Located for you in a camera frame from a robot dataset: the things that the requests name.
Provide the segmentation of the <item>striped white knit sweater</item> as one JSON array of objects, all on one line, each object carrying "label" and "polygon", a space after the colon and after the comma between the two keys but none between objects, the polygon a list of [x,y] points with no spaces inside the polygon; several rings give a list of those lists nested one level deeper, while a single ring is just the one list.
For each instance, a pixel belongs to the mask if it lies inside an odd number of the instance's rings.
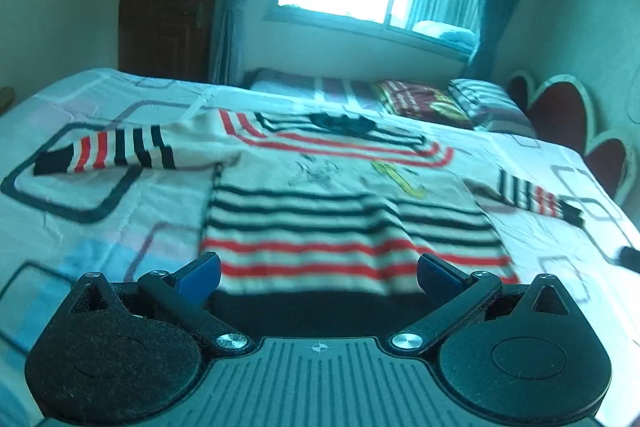
[{"label": "striped white knit sweater", "polygon": [[86,135],[41,153],[35,174],[209,169],[202,251],[228,295],[413,293],[431,254],[516,281],[488,202],[581,227],[559,195],[494,162],[367,118],[217,108],[171,124]]}]

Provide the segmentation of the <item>patterned white bed sheet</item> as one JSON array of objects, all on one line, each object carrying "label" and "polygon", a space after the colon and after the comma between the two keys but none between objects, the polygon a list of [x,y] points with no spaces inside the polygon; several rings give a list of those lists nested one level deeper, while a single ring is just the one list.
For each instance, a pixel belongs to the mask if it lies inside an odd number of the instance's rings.
[{"label": "patterned white bed sheet", "polygon": [[[289,291],[167,306],[138,287],[202,251],[209,169],[38,176],[86,135],[217,108],[367,118],[494,162],[584,223],[488,202],[516,281],[476,307]],[[365,109],[90,69],[1,119],[6,426],[631,426],[639,233],[566,147]]]}]

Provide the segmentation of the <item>grey striped pillow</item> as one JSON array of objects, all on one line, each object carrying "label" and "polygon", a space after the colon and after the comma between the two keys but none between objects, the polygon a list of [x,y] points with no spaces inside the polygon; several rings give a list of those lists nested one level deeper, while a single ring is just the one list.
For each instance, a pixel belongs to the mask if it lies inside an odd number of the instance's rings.
[{"label": "grey striped pillow", "polygon": [[529,119],[498,84],[460,78],[448,82],[448,91],[474,128],[536,138]]}]

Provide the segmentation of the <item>maroon yellow pillow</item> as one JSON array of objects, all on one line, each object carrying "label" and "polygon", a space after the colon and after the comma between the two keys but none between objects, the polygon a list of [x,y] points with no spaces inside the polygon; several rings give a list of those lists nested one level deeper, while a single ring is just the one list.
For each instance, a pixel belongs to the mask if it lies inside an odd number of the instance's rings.
[{"label": "maroon yellow pillow", "polygon": [[384,80],[375,83],[374,91],[393,115],[459,129],[474,128],[469,116],[449,94],[429,84]]}]

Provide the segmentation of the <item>striped folded blanket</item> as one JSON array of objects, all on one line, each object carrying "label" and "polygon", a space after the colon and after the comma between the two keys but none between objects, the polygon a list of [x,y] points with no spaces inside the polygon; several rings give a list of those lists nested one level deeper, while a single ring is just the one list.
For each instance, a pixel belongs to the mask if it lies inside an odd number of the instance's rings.
[{"label": "striped folded blanket", "polygon": [[334,103],[375,112],[385,109],[373,83],[345,78],[296,75],[261,68],[246,80],[245,86],[252,91],[317,103]]}]

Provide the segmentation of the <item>red white heart headboard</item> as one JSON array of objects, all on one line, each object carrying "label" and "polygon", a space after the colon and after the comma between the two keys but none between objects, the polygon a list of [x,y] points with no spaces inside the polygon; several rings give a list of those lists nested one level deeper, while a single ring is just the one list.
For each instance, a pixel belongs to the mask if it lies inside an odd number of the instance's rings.
[{"label": "red white heart headboard", "polygon": [[573,75],[537,84],[528,72],[512,72],[506,92],[542,141],[582,156],[591,174],[617,205],[624,205],[639,176],[639,153],[628,132],[601,130],[587,88]]}]

